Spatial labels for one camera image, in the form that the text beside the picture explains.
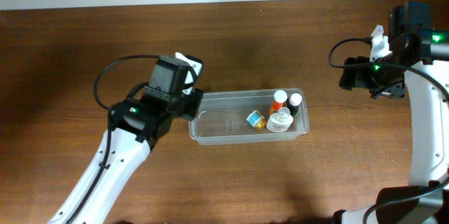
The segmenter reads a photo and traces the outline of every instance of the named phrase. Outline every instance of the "wooden table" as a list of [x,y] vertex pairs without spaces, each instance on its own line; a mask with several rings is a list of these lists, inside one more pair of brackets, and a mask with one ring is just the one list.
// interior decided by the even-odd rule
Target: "wooden table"
[[[408,99],[343,91],[328,65],[338,41],[387,30],[405,0],[290,0],[0,12],[0,218],[45,223],[91,161],[106,113],[97,73],[133,54],[201,58],[206,92],[301,88],[310,131],[293,141],[204,147],[174,121],[134,173],[106,223],[269,223],[331,216],[406,185],[412,153]],[[449,28],[449,0],[431,4]],[[362,43],[335,54],[367,56]],[[124,62],[100,84],[107,104],[148,80],[154,61]]]

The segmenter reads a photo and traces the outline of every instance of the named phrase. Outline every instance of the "orange bottle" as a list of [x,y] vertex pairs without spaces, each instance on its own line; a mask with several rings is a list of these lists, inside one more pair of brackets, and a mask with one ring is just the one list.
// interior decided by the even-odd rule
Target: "orange bottle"
[[269,110],[269,114],[272,115],[273,113],[278,112],[285,101],[287,101],[287,93],[282,90],[276,91],[274,93],[274,102],[272,108]]

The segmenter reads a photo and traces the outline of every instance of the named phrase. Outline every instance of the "plastic bin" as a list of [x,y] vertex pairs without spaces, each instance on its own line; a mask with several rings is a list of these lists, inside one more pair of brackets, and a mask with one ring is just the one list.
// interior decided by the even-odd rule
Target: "plastic bin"
[[298,88],[282,89],[289,97],[294,93],[302,96],[299,111],[286,132],[274,133],[266,128],[257,131],[246,121],[253,110],[259,110],[268,119],[277,90],[205,93],[198,116],[189,122],[190,136],[200,145],[223,145],[294,140],[307,133],[309,117],[306,99]]

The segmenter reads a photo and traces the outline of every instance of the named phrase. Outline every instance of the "gold lid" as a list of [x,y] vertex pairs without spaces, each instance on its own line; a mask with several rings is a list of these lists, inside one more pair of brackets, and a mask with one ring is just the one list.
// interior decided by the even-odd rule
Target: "gold lid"
[[261,121],[255,128],[256,128],[258,131],[261,131],[262,129],[265,128],[266,125],[267,125],[267,120],[264,119],[264,120],[262,120],[262,121]]

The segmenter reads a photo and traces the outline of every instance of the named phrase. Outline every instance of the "green light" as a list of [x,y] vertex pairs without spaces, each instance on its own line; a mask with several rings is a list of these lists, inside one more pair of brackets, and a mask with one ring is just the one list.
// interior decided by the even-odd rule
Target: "green light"
[[432,40],[435,42],[439,42],[440,40],[442,40],[442,37],[439,35],[432,35]]

